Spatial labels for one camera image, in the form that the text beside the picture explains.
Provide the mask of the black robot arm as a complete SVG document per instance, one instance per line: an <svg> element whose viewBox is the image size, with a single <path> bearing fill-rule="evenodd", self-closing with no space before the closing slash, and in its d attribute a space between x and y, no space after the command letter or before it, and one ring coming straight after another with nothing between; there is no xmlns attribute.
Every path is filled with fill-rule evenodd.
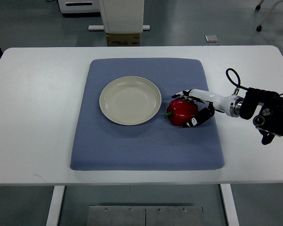
<svg viewBox="0 0 283 226"><path fill-rule="evenodd" d="M261 143L270 144L275 136L283 137L283 94L248 88L244 98L237 97L230 104L232 116L252 119L262 135Z"/></svg>

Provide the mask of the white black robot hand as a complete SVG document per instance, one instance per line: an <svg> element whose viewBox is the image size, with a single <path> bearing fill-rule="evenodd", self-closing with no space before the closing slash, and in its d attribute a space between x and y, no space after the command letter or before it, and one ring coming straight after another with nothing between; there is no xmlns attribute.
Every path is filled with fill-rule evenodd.
<svg viewBox="0 0 283 226"><path fill-rule="evenodd" d="M223 97L200 89L184 90L174 94L172 98L208 105L200 110L192 119L185 121L183 124L184 128L197 127L205 123L214 116L215 111L237 118L240 116L240 107L243 102L243 98L235 94Z"/></svg>

